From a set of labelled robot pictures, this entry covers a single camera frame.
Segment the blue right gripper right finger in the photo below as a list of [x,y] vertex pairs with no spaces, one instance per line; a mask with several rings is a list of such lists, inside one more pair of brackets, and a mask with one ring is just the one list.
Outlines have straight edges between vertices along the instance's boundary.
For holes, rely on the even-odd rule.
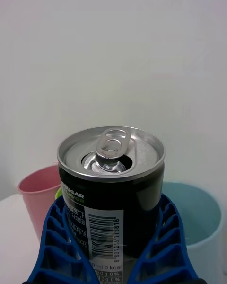
[[190,262],[182,219],[174,203],[161,196],[156,231],[136,262],[130,284],[205,284]]

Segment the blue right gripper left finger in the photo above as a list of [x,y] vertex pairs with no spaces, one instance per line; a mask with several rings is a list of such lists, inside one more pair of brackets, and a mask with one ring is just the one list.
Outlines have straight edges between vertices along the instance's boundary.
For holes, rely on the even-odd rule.
[[87,257],[70,234],[60,196],[44,221],[36,264],[26,284],[98,284]]

